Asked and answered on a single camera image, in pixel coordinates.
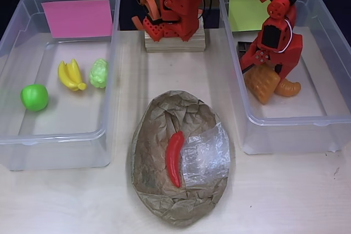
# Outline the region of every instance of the toy apple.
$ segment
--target toy apple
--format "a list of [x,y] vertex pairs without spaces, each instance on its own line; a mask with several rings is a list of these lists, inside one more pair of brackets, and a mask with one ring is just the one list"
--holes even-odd
[[48,105],[49,94],[44,85],[32,84],[21,91],[21,101],[28,110],[37,112]]

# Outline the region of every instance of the clear plastic bin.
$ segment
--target clear plastic bin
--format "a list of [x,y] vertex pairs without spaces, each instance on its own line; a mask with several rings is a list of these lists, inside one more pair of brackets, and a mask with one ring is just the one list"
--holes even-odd
[[[21,0],[0,42],[0,163],[10,170],[103,167],[111,161],[120,0],[109,0],[111,37],[53,39],[41,3]],[[76,59],[88,88],[74,93],[58,80],[63,60]],[[98,58],[109,62],[106,89],[89,83]],[[20,92],[43,84],[46,109],[25,110]]]
[[220,26],[230,45],[229,78],[239,142],[255,153],[337,151],[351,141],[351,49],[322,0],[298,0],[295,33],[304,37],[302,58],[287,76],[299,81],[294,98],[273,95],[261,105],[246,89],[236,51],[257,32],[232,32],[229,0],[220,1]]

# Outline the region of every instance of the brown paper bag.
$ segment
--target brown paper bag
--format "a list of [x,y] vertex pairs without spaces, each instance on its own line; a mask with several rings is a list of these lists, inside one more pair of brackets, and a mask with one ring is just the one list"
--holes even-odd
[[133,137],[132,184],[153,214],[173,225],[188,226],[216,206],[228,177],[188,189],[180,164],[182,186],[178,189],[169,179],[165,155],[174,133],[181,130],[185,138],[198,136],[218,122],[209,106],[187,92],[166,92],[150,103]]

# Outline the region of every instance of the wooden block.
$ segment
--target wooden block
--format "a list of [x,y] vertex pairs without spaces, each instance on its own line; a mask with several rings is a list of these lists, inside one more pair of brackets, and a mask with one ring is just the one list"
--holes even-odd
[[203,19],[200,19],[199,29],[189,41],[182,41],[181,38],[163,38],[159,42],[152,40],[145,31],[146,52],[204,52],[206,48],[205,30]]

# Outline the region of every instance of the yellow banana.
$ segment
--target yellow banana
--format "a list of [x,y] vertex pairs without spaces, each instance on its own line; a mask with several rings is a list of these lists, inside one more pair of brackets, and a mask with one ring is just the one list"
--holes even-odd
[[87,85],[83,83],[79,66],[75,59],[70,64],[62,61],[58,68],[59,79],[62,84],[74,92],[77,90],[85,90]]

